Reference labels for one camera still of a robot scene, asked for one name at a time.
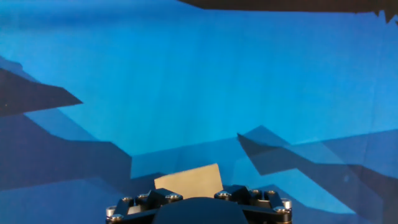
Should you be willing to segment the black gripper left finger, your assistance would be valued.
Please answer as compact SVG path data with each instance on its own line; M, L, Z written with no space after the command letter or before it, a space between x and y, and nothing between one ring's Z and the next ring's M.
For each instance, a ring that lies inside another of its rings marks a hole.
M182 195L163 188L124 197L117 205L106 209L105 224L152 224L162 206L181 200Z

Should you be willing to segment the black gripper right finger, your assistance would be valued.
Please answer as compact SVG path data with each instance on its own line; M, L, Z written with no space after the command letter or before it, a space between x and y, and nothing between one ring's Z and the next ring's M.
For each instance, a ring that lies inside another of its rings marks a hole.
M238 204L249 224L292 224L292 202L276 191L230 185L214 198Z

